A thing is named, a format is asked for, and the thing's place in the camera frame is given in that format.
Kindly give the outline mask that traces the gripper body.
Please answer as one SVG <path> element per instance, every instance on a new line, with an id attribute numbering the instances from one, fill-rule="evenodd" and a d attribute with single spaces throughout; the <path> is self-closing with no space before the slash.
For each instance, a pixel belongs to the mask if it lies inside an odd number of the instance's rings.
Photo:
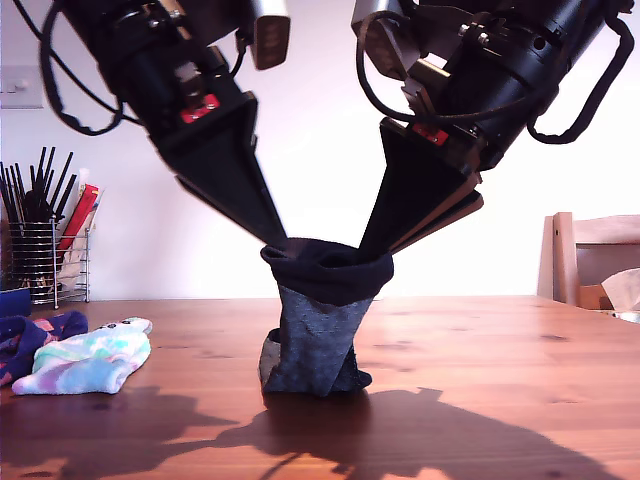
<path id="1" fill-rule="evenodd" d="M 179 35 L 113 35 L 101 48 L 101 74 L 155 145 L 251 143 L 251 94 L 215 48 Z"/>
<path id="2" fill-rule="evenodd" d="M 480 140 L 494 167 L 524 128 L 524 100 L 548 79 L 558 47 L 548 41 L 461 41 L 440 67 L 413 52 L 402 61 L 409 128 L 437 146 Z"/>

